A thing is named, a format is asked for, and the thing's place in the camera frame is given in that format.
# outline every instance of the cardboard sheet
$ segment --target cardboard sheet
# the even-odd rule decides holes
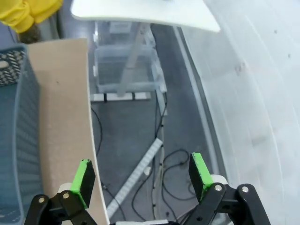
[[[29,45],[29,57],[41,85],[40,154],[45,194],[53,197],[61,184],[73,181],[80,161],[91,159],[96,181],[88,212],[98,225],[106,225],[109,220],[91,123],[87,40]]]

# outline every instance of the silver screw head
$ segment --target silver screw head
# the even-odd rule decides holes
[[[66,198],[69,198],[69,196],[70,196],[70,195],[69,195],[68,193],[64,193],[62,197],[63,197],[64,199],[66,199]]]
[[[38,199],[38,202],[39,202],[39,203],[43,203],[44,201],[45,201],[44,197],[40,197],[40,198]]]
[[[215,186],[215,190],[216,190],[216,191],[221,191],[221,190],[222,190],[221,185],[217,184],[217,185]]]
[[[249,191],[249,188],[248,188],[248,187],[246,187],[246,186],[242,187],[242,192],[247,193],[248,191]]]

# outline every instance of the yellow object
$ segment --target yellow object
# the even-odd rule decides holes
[[[0,21],[17,33],[52,16],[63,0],[0,0]]]

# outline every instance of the floor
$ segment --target floor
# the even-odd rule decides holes
[[[95,49],[92,39],[94,22],[75,20],[70,14],[70,5],[71,0],[65,0],[64,6],[60,11],[63,19],[64,36],[66,38],[88,39],[90,46],[90,91],[95,93],[96,88],[92,75],[92,66],[94,64],[93,51]],[[0,47],[11,44],[11,36],[7,32],[7,27],[1,25],[0,30]],[[188,152],[201,152],[208,168],[211,169],[195,97],[173,28],[153,25],[152,32],[156,39],[157,53],[168,89],[168,116],[165,123],[164,143],[166,154],[179,148],[186,149]],[[96,103],[92,104],[92,107],[98,114],[103,127],[103,142],[97,158],[101,181],[115,195],[154,139],[155,97],[152,95],[151,100],[147,101]],[[95,117],[93,117],[93,128],[95,145],[98,146],[100,129]],[[167,166],[178,163],[181,160],[184,160],[184,155],[176,154],[170,159]],[[145,177],[141,177],[139,182],[142,182],[144,179]],[[173,169],[165,178],[165,185],[170,192],[181,198],[191,196],[188,191],[189,182],[187,166]],[[135,200],[135,207],[147,220],[153,219],[150,201],[151,183],[152,179],[149,179]],[[140,221],[140,218],[131,208],[131,201],[137,188],[138,186],[134,187],[122,204],[126,219],[131,221]],[[109,204],[112,198],[106,191],[104,195],[106,204]],[[197,204],[196,199],[178,201],[167,194],[165,196],[176,216],[188,211]],[[164,204],[161,204],[160,214],[162,218],[174,220],[170,210]],[[120,220],[123,220],[123,218],[119,210],[111,218],[111,223]]]

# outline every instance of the white table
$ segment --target white table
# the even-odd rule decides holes
[[[71,13],[78,20],[134,21],[220,31],[202,0],[74,0]]]

